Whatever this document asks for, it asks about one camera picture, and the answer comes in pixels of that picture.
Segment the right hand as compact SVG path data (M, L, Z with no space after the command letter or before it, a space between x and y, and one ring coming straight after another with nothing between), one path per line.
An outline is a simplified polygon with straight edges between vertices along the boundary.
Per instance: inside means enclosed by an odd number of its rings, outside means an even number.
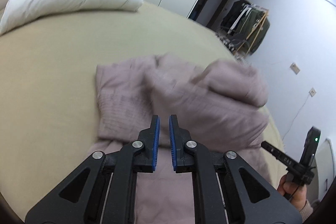
M286 175L282 176L280 179L277 191L284 196L289 194L291 196L291 204L298 210L301 211L308 205L307 201L307 186L300 186L294 182L286 180Z

